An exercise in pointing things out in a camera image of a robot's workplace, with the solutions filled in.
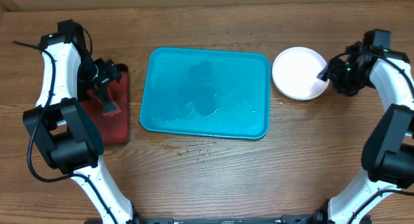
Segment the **white pink plate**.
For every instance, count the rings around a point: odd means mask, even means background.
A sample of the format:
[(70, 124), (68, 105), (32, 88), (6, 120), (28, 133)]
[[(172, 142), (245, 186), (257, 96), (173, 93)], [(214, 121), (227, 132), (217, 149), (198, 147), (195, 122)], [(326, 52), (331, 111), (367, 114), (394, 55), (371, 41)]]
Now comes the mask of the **white pink plate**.
[(274, 60), (272, 79), (285, 96), (307, 101), (319, 97), (328, 88), (329, 81), (318, 75), (327, 65), (316, 51), (306, 47), (291, 47), (282, 51)]

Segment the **red green sponge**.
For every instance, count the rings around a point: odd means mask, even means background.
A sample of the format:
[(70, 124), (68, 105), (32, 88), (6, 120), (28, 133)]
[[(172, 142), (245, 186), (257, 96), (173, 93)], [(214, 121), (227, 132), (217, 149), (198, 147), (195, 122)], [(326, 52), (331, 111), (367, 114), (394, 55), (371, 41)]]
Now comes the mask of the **red green sponge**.
[(103, 103), (103, 116), (110, 117), (121, 112), (119, 105), (113, 100), (105, 101)]

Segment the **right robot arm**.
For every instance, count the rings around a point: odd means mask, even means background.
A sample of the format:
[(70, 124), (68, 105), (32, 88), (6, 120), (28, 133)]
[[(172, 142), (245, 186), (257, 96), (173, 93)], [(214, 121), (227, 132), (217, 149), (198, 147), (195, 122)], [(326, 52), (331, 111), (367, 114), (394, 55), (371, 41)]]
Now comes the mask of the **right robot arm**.
[(362, 170), (302, 223), (370, 223), (368, 212), (386, 197), (412, 195), (407, 189), (413, 184), (413, 146), (404, 138), (413, 136), (413, 78), (407, 54), (390, 44), (389, 31), (367, 31), (318, 75), (345, 96), (376, 89), (384, 115), (364, 144)]

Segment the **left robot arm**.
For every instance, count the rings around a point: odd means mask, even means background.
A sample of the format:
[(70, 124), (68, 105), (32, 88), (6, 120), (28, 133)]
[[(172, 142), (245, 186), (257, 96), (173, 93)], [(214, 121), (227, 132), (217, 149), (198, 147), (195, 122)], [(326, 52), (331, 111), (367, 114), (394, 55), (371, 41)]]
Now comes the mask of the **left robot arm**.
[(90, 34), (71, 19), (42, 36), (36, 49), (44, 73), (35, 107), (23, 113), (29, 148), (81, 187), (102, 223), (140, 223), (103, 157), (106, 145), (129, 141), (127, 66), (94, 59)]

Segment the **red black small tray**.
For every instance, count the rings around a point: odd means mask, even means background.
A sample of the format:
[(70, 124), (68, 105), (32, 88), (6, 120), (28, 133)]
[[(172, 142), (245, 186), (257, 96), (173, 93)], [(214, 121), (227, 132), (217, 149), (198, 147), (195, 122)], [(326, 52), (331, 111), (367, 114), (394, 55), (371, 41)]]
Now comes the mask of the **red black small tray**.
[(86, 92), (89, 99), (80, 103), (100, 131), (105, 145), (126, 144), (129, 141), (128, 67), (123, 63), (118, 63), (116, 66), (122, 75), (120, 82), (113, 81), (107, 87), (120, 111), (111, 116), (104, 115), (104, 105), (91, 89)]

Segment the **teal plastic tray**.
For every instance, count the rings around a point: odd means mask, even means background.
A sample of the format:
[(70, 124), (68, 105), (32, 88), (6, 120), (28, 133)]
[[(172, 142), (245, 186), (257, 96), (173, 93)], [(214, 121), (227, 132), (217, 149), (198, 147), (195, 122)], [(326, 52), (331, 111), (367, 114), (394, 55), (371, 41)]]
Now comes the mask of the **teal plastic tray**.
[(149, 57), (140, 123), (163, 133), (261, 139), (270, 79), (259, 53), (160, 47)]

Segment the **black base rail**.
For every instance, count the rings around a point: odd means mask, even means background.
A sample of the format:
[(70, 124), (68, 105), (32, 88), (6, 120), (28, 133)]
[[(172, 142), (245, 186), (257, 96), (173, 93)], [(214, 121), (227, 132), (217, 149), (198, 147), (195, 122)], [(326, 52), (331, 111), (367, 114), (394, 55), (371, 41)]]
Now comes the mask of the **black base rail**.
[(147, 218), (137, 217), (127, 223), (137, 224), (311, 224), (332, 223), (322, 221), (315, 215), (284, 215), (279, 218), (236, 218), (236, 219), (173, 219), (173, 218)]

